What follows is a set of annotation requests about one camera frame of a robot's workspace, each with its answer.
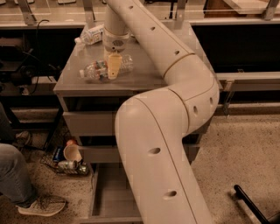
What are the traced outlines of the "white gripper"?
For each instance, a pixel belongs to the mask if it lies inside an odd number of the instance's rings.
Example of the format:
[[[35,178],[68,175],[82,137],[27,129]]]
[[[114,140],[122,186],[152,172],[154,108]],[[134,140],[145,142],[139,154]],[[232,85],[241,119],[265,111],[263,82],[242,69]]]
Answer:
[[[130,31],[126,28],[119,32],[103,28],[102,43],[104,55],[108,56],[108,78],[110,80],[114,80],[119,73],[123,60],[120,53],[125,50],[129,37]]]

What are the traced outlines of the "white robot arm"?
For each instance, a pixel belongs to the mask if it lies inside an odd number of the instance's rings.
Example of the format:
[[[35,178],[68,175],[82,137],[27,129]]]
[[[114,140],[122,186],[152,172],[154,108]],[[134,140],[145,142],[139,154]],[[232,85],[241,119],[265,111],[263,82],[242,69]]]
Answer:
[[[213,73],[140,0],[108,0],[105,31],[129,28],[165,87],[129,98],[115,137],[143,224],[213,224],[182,144],[210,120],[220,90]]]

